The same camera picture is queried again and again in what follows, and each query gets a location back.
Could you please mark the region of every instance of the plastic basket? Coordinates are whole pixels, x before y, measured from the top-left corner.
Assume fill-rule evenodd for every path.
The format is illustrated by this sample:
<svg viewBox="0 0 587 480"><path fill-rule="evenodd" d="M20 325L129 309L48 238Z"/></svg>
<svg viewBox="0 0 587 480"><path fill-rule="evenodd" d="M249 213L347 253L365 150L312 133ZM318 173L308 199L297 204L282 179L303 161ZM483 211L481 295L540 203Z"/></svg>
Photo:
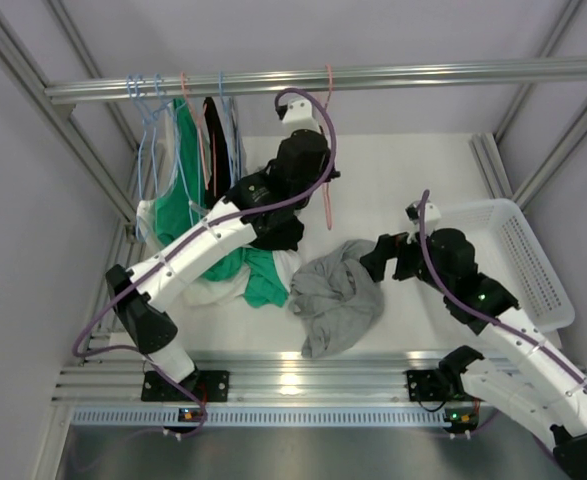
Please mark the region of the plastic basket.
<svg viewBox="0 0 587 480"><path fill-rule="evenodd" d="M475 246L479 270L515 295L540 331L573 323L573 305L515 203L496 199L446 208L437 228L443 227L464 232Z"/></svg>

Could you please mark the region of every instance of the white platform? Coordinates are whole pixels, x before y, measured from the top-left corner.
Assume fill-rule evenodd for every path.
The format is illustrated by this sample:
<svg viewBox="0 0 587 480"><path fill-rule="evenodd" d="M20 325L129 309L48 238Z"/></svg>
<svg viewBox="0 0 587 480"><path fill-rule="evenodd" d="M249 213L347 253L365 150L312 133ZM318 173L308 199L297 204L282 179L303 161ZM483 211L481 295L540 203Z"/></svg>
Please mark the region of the white platform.
<svg viewBox="0 0 587 480"><path fill-rule="evenodd" d="M354 238L376 240L409 228L405 207L425 188L441 206L488 198L466 134L338 136L337 169L331 183L333 230L328 231L321 192L300 219L305 224L300 254L304 263ZM248 171L277 152L281 138L244 139ZM379 322L346 355L452 350L461 344L482 348L475 336L447 315L429 316L424 298L438 295L415 280L382 283L385 311ZM299 352L305 333L286 307L254 309L243 298L225 306L192 308L176 301L168 311L180 327L187 351L220 353ZM554 343L557 334L549 335ZM120 343L120 335L111 343Z"/></svg>

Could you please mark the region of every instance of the white wall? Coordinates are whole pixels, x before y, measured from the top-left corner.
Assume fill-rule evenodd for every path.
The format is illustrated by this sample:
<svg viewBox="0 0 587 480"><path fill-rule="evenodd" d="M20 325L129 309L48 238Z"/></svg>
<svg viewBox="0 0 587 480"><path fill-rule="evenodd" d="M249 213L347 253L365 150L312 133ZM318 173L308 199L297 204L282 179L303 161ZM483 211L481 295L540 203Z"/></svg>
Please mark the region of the white wall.
<svg viewBox="0 0 587 480"><path fill-rule="evenodd" d="M80 75L41 2L0 3L46 70ZM130 156L102 107L79 115L122 178ZM45 409L86 321L114 220L0 69L0 479L30 474Z"/></svg>
<svg viewBox="0 0 587 480"><path fill-rule="evenodd" d="M64 0L105 75L176 75L528 57L563 0ZM68 79L62 76L57 79ZM339 92L339 133L480 132L514 88ZM246 135L280 135L271 95L240 101Z"/></svg>
<svg viewBox="0 0 587 480"><path fill-rule="evenodd" d="M558 51L577 54L587 54L587 2ZM514 188L548 155L586 94L586 84L537 87L500 148ZM577 312L564 345L587 366L587 143L532 203L529 220Z"/></svg>

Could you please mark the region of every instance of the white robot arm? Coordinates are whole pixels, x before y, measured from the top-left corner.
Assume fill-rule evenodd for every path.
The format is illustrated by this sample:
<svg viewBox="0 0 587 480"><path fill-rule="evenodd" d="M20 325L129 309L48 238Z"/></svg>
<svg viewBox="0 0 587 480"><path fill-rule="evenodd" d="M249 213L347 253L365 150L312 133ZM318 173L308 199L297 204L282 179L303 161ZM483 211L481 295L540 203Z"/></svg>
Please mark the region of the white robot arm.
<svg viewBox="0 0 587 480"><path fill-rule="evenodd" d="M158 254L128 269L115 265L106 273L111 297L136 285L114 310L138 351L187 389L193 387L198 371L165 312L186 285L230 252L264 241L274 229L296 221L295 210L304 208L307 200L265 213L242 212L292 199L327 169L331 171L326 181L339 176L328 165L328 143L313 113L309 100L290 101L278 111L289 136L266 168L238 181L206 217Z"/></svg>
<svg viewBox="0 0 587 480"><path fill-rule="evenodd" d="M106 274L113 301L120 298L114 309L137 349L188 390L193 389L198 370L176 341L177 327L164 313L167 307L184 286L234 249L268 236L306 201L267 213L255 213L256 207L293 199L318 179L329 178L324 172L332 169L311 103L297 99L278 113L290 137L267 168L241 179L201 222L153 258L129 269L116 265ZM414 203L407 208L414 231L381 236L361 263L377 282L384 279L386 262L397 258L394 279L415 277L443 292L451 315L502 352L527 383L462 346L437 369L409 378L410 394L417 401L482 399L552 449L571 478L587 480L587 377L537 331L513 295L478 270L474 247L464 234L436 229L439 210L426 197L419 207ZM241 213L247 210L254 214Z"/></svg>
<svg viewBox="0 0 587 480"><path fill-rule="evenodd" d="M462 346L435 370L407 372L411 398L486 401L535 435L571 478L586 480L587 377L537 330L513 295L478 270L475 249L462 232L435 228L440 214L427 194L407 214L415 230L381 236L360 262L381 281L386 261L397 258L394 279L416 277L442 292L451 315L503 353L526 379L515 380ZM469 416L449 419L464 429Z"/></svg>

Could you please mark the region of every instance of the gray cloth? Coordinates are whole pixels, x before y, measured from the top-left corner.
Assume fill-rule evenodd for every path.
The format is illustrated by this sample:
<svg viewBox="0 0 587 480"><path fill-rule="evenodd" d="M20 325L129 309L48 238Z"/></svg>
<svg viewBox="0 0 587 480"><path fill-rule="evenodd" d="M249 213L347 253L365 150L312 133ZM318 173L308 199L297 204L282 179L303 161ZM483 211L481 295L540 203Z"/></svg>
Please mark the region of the gray cloth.
<svg viewBox="0 0 587 480"><path fill-rule="evenodd" d="M293 275L291 292L296 296L289 308L304 320L308 337L303 357L351 348L382 314L382 290L359 262L373 248L370 240L350 240Z"/></svg>

